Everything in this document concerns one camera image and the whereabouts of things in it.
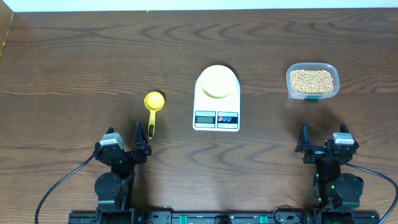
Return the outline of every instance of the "spoon handle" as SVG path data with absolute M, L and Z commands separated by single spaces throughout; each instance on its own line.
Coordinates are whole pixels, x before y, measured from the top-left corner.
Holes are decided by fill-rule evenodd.
M 156 111 L 151 110 L 149 116 L 149 123 L 148 123 L 148 137 L 152 139 L 155 134 L 155 119 L 156 119 Z

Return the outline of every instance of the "wire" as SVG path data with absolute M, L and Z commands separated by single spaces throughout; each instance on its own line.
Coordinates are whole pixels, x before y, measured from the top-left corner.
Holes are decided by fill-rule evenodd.
M 279 224 L 280 224 L 280 222 L 278 222 L 278 221 L 276 220 L 276 218 L 275 218 L 275 213 L 276 213 L 276 211 L 278 211 L 278 210 L 279 210 L 280 208 L 282 208 L 282 207 L 289 207 L 290 209 L 292 209 L 293 212 L 296 214 L 297 218 L 300 219 L 300 221 L 299 221 L 298 223 L 301 223 L 301 222 L 302 222 L 302 217 L 301 217 L 300 215 L 297 214 L 296 210 L 294 210 L 293 207 L 291 207 L 290 205 L 279 205 L 278 207 L 275 208 L 274 212 L 272 212 L 272 218 L 274 219 L 274 221 L 275 221 L 276 223 L 279 223 Z
M 44 195 L 43 199 L 40 201 L 39 206 L 37 206 L 36 209 L 36 214 L 35 214 L 35 224 L 39 224 L 39 212 L 40 209 L 42 208 L 42 205 L 45 201 L 45 199 L 50 195 L 50 193 L 58 186 L 60 185 L 64 180 L 68 179 L 71 175 L 75 174 L 76 172 L 78 172 L 81 168 L 83 168 L 85 165 L 87 165 L 87 163 L 89 163 L 89 161 L 91 161 L 93 158 L 95 157 L 95 155 L 91 155 L 90 158 L 88 158 L 86 160 L 86 162 L 82 163 L 82 165 L 80 165 L 79 167 L 77 167 L 74 171 L 70 172 L 68 175 L 66 175 L 65 177 L 62 177 L 62 179 L 60 179 L 57 183 L 54 184 L 54 186 L 52 186 L 50 188 L 50 190 Z
M 389 178 L 389 177 L 386 176 L 386 175 L 380 174 L 380 173 L 375 172 L 375 171 L 373 171 L 373 170 L 369 170 L 369 169 L 366 169 L 366 168 L 363 168 L 363 167 L 360 167 L 360 166 L 357 166 L 357 165 L 354 165 L 354 164 L 350 164 L 350 163 L 348 163 L 348 162 L 342 161 L 342 160 L 339 159 L 339 158 L 337 158 L 337 159 L 338 159 L 342 164 L 344 164 L 344 165 L 346 165 L 346 166 L 349 166 L 349 167 L 352 167 L 352 168 L 355 168 L 355 169 L 359 169 L 359 170 L 361 170 L 361 171 L 365 171 L 365 172 L 368 172 L 368 173 L 370 173 L 370 174 L 374 174 L 374 175 L 376 175 L 376 176 L 378 176 L 378 177 L 381 177 L 381 178 L 383 178 L 383 179 L 386 179 L 386 180 L 388 180 L 390 183 L 392 183 L 393 186 L 396 188 L 396 197 L 395 197 L 394 201 L 392 202 L 392 204 L 391 204 L 390 208 L 388 209 L 388 211 L 386 212 L 386 214 L 385 214 L 385 215 L 380 219 L 380 221 L 377 223 L 377 224 L 382 224 L 382 223 L 386 220 L 386 218 L 391 214 L 391 212 L 393 211 L 393 209 L 395 208 L 395 206 L 397 205 L 397 201 L 398 201 L 398 185 L 397 185 L 391 178 Z

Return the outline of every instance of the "yellow measuring spoon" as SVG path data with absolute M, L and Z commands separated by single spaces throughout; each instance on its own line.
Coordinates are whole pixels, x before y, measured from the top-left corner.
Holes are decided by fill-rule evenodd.
M 148 137 L 152 139 L 155 134 L 155 117 L 156 111 L 160 111 L 164 106 L 164 97 L 159 92 L 153 91 L 148 93 L 144 99 L 145 106 L 150 111 L 148 124 Z

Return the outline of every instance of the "wooden table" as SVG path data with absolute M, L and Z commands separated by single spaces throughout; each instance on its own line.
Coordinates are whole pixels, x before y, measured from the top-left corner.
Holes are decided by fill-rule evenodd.
M 294 153 L 300 124 L 314 143 L 346 123 L 353 164 L 398 180 L 398 9 L 26 13 L 15 16 L 0 63 L 0 223 L 33 223 L 43 195 L 88 158 L 109 126 L 133 149 L 143 99 L 165 93 L 153 155 L 138 166 L 134 202 L 174 210 L 308 208 L 315 167 Z M 318 103 L 290 100 L 286 70 L 327 62 L 341 89 Z M 241 82 L 237 133 L 192 129 L 203 69 L 231 65 Z M 41 223 L 94 210 L 92 161 L 57 187 Z M 365 181 L 361 210 L 383 215 L 394 188 Z M 394 211 L 386 223 L 398 222 Z

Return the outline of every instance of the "transparent container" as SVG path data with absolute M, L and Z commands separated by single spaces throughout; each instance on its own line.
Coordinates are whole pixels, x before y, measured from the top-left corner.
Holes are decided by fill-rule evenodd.
M 290 81 L 290 73 L 294 70 L 325 70 L 330 72 L 331 78 L 333 79 L 333 92 L 331 93 L 320 93 L 320 94 L 312 94 L 312 93 L 297 93 L 293 90 L 292 83 Z M 340 81 L 338 79 L 338 73 L 334 66 L 329 65 L 327 63 L 297 63 L 292 65 L 286 72 L 286 84 L 287 91 L 289 92 L 289 98 L 291 99 L 325 99 L 335 96 L 340 89 Z

